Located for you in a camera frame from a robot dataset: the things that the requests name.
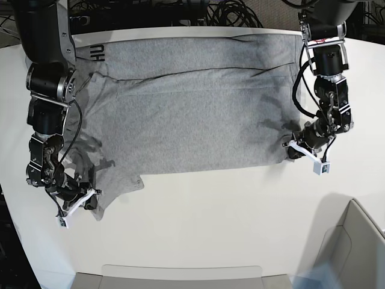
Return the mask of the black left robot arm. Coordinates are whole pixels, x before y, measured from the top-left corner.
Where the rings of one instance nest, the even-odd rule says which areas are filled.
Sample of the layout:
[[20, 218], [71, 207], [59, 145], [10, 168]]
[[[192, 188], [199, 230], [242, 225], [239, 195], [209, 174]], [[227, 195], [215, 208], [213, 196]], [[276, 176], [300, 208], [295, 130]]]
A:
[[[295, 160], [305, 155], [315, 157], [323, 146], [330, 147], [338, 134], [353, 127], [343, 72], [349, 68], [345, 48], [346, 21], [358, 1], [301, 1], [299, 4], [285, 1], [285, 4], [299, 10], [301, 51], [308, 57], [300, 65], [292, 88], [292, 101], [299, 112], [314, 120], [306, 123], [301, 131], [293, 132], [286, 144], [289, 158]], [[311, 93], [318, 107], [315, 113], [305, 110], [297, 99], [297, 89], [304, 81], [303, 73], [307, 68], [316, 77]]]

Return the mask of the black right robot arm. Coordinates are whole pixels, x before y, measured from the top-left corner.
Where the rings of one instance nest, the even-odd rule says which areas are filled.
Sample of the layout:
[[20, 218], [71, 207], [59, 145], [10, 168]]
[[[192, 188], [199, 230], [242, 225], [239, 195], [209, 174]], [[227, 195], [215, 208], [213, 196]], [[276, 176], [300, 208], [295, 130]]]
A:
[[20, 42], [31, 62], [26, 88], [31, 94], [27, 124], [34, 133], [29, 141], [30, 161], [26, 181], [43, 187], [52, 200], [61, 199], [58, 215], [63, 217], [70, 206], [84, 200], [86, 210], [97, 207], [89, 182], [79, 182], [64, 171], [65, 122], [75, 95], [75, 44], [70, 32], [67, 8], [58, 1], [12, 1]]

